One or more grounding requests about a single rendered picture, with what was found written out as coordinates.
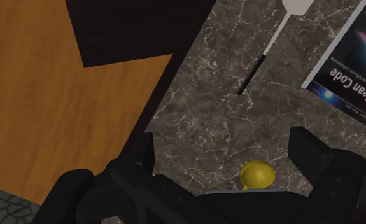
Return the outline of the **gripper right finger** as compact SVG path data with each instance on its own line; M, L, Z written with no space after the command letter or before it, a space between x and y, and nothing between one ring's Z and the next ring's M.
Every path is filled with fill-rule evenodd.
M295 224L366 224L366 159L291 127L288 158L312 186Z

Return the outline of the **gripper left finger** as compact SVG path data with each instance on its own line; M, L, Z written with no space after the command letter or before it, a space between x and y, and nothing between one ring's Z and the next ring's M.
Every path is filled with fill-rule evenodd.
M153 135L145 132L130 157L110 161L98 175L62 174L31 224L229 224L229 219L164 175L153 174Z

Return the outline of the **yellow cup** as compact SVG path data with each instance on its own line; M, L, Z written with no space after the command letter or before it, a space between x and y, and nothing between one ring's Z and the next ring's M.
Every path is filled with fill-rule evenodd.
M263 160L250 160L244 164L240 173L243 190L264 189L271 186L276 179L272 166Z

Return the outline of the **dark book with white spine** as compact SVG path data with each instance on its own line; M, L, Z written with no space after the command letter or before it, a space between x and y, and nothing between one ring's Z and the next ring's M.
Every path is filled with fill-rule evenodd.
M361 0L302 88L366 125L366 0Z

